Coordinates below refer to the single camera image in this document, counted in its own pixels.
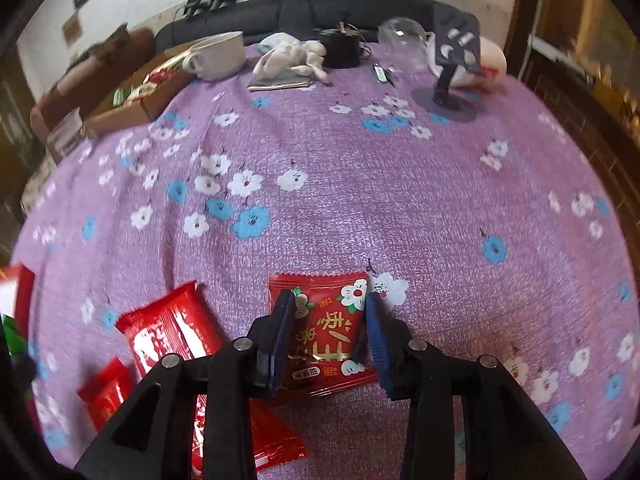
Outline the red floral snack packet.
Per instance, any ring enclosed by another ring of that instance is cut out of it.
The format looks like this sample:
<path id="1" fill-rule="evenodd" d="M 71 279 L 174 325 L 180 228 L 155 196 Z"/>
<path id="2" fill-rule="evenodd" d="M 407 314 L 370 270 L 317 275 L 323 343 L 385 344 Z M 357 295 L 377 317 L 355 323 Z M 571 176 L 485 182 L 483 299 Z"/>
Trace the red floral snack packet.
<path id="1" fill-rule="evenodd" d="M 293 294 L 295 321 L 277 400 L 328 396 L 374 382 L 364 319 L 367 274 L 270 275 L 270 301 L 284 290 Z"/>

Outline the large red snack packet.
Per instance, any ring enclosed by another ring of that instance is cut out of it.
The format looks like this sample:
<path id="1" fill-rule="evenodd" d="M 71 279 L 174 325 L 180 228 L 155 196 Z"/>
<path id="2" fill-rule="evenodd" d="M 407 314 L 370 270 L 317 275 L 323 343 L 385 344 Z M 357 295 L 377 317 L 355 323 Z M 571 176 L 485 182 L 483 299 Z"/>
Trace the large red snack packet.
<path id="1" fill-rule="evenodd" d="M 224 345 L 194 281 L 122 314 L 115 327 L 126 337 L 142 376 L 169 353 L 189 361 L 214 354 Z M 250 426 L 257 470 L 298 460 L 307 453 L 303 437 L 261 400 L 250 401 Z"/>

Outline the green snack packet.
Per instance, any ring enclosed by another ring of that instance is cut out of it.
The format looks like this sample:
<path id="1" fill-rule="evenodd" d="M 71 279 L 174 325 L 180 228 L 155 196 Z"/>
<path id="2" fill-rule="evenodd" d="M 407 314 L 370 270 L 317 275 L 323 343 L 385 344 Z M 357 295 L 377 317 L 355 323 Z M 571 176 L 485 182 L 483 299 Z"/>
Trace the green snack packet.
<path id="1" fill-rule="evenodd" d="M 1 315 L 2 328 L 4 336 L 6 336 L 6 345 L 8 346 L 11 358 L 19 358 L 28 353 L 28 344 L 26 338 L 22 335 L 15 318 L 9 315 Z"/>

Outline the purple floral tablecloth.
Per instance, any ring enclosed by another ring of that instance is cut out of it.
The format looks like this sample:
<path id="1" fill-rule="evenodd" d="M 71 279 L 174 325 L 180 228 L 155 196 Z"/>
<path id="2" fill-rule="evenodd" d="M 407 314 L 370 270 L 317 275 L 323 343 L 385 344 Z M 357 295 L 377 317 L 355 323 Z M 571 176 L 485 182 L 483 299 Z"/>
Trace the purple floral tablecloth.
<path id="1" fill-rule="evenodd" d="M 254 96 L 250 77 L 193 81 L 156 122 L 81 143 L 53 170 L 13 258 L 35 273 L 29 347 L 53 456 L 94 437 L 78 390 L 130 361 L 119 315 L 186 283 L 244 335 L 273 274 L 352 274 L 450 356 L 493 354 L 580 468 L 628 453 L 639 403 L 634 272 L 582 151 L 514 78 L 456 124 L 413 102 L 427 74 Z"/>

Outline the small red packet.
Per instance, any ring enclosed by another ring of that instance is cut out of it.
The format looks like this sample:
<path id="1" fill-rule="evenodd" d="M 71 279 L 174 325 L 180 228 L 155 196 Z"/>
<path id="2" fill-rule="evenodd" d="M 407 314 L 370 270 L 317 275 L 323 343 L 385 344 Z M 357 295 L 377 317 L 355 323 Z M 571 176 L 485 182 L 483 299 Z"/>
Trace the small red packet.
<path id="1" fill-rule="evenodd" d="M 100 431 L 126 401 L 134 382 L 128 368 L 119 358 L 93 375 L 78 391 L 96 431 Z"/>

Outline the white cloth bundle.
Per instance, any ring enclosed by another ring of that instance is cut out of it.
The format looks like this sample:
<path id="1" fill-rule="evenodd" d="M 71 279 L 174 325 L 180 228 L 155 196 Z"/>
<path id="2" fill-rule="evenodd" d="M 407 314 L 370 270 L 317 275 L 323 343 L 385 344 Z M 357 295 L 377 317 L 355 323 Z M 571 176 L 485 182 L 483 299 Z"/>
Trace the white cloth bundle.
<path id="1" fill-rule="evenodd" d="M 326 47 L 318 40 L 300 41 L 286 32 L 275 32 L 258 44 L 258 51 L 262 56 L 253 68 L 254 76 L 273 80 L 289 70 L 322 84 L 331 82 L 323 67 Z"/>

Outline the cardboard snack box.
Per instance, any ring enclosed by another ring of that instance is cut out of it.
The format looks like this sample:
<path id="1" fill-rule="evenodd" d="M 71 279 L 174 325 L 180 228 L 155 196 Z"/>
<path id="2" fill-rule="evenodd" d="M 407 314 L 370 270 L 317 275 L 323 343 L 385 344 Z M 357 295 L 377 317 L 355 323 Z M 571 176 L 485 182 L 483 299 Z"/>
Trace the cardboard snack box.
<path id="1" fill-rule="evenodd" d="M 182 61 L 194 44 L 195 41 L 189 41 L 163 50 L 129 76 L 84 120 L 88 138 L 103 138 L 159 118 L 171 100 L 194 79 L 182 68 Z"/>

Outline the white ceramic mug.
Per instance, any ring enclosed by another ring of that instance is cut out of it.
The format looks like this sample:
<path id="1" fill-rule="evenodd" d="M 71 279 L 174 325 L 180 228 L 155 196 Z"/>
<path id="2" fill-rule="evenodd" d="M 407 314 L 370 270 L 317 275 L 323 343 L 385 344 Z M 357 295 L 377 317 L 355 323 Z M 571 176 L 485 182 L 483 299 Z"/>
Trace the white ceramic mug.
<path id="1" fill-rule="evenodd" d="M 190 47 L 182 68 L 201 81 L 214 82 L 235 75 L 245 62 L 243 33 L 223 32 Z"/>

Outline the red rimmed white tray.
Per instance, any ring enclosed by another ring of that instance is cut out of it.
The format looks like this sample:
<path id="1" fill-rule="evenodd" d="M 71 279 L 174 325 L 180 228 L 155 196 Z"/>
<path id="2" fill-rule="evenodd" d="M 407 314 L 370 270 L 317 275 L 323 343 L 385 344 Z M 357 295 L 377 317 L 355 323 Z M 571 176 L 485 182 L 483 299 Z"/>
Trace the red rimmed white tray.
<path id="1" fill-rule="evenodd" d="M 34 272 L 21 263 L 6 266 L 0 272 L 1 314 L 12 318 L 17 333 L 25 339 L 28 338 L 34 281 Z"/>

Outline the black small box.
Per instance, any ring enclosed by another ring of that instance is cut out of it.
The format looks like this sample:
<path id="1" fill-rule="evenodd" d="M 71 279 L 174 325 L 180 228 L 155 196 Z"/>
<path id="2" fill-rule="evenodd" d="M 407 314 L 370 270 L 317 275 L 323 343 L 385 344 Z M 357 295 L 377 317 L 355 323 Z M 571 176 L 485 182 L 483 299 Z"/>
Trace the black small box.
<path id="1" fill-rule="evenodd" d="M 339 22 L 333 28 L 319 30 L 319 41 L 326 49 L 324 66 L 329 68 L 353 68 L 360 64 L 360 32 L 349 24 Z"/>

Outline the clear plastic cup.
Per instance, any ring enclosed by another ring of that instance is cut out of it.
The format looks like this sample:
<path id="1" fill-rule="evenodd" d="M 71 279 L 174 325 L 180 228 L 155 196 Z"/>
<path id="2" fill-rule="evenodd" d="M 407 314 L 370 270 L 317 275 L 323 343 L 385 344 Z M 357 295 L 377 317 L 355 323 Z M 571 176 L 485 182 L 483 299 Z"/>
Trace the clear plastic cup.
<path id="1" fill-rule="evenodd" d="M 47 137 L 47 149 L 55 165 L 62 162 L 85 137 L 84 120 L 80 108 L 76 107 L 63 117 Z"/>

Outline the clear plastic bowl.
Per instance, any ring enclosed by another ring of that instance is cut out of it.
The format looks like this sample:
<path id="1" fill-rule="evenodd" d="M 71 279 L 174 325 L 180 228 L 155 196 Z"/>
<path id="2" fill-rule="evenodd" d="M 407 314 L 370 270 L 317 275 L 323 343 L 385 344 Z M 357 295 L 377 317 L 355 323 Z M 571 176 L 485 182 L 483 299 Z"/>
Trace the clear plastic bowl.
<path id="1" fill-rule="evenodd" d="M 401 73 L 428 70 L 428 35 L 412 18 L 390 18 L 378 26 L 378 44 L 388 64 Z"/>

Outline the white round container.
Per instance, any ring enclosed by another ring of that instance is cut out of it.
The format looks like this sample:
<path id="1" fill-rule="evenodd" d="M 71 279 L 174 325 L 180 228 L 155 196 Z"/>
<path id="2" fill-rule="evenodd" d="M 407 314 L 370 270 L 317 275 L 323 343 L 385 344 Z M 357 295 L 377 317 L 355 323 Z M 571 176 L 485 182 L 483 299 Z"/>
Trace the white round container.
<path id="1" fill-rule="evenodd" d="M 456 49 L 451 44 L 437 47 L 436 36 L 431 34 L 426 43 L 428 68 L 437 78 L 445 68 L 453 68 L 451 77 L 446 79 L 449 88 L 480 87 L 490 91 L 506 73 L 503 50 L 493 41 L 472 32 L 460 34 L 456 40 L 462 49 L 462 64 L 456 63 Z"/>

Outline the black phone stand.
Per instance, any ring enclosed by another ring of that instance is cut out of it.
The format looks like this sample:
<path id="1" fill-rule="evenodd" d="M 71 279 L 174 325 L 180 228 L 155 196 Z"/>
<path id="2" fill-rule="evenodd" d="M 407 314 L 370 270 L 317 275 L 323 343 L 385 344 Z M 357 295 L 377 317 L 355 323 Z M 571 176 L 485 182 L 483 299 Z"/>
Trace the black phone stand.
<path id="1" fill-rule="evenodd" d="M 471 13 L 453 6 L 434 10 L 435 63 L 442 68 L 433 88 L 415 88 L 411 96 L 416 104 L 430 114 L 452 122 L 474 122 L 476 108 L 467 100 L 450 93 L 454 73 L 463 67 L 472 75 L 480 70 L 480 22 Z"/>

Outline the black leather sofa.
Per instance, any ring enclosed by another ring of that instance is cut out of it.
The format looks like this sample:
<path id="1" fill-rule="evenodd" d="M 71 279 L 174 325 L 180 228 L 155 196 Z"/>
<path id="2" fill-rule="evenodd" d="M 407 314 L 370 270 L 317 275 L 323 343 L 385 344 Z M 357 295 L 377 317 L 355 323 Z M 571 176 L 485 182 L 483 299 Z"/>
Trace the black leather sofa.
<path id="1" fill-rule="evenodd" d="M 423 29 L 433 27 L 433 0 L 250 0 L 180 18 L 155 35 L 155 50 L 222 32 L 242 32 L 244 44 L 257 44 L 275 32 L 299 39 L 318 39 L 323 29 L 341 22 L 356 26 L 367 42 L 378 40 L 378 26 L 390 18 L 411 18 Z"/>

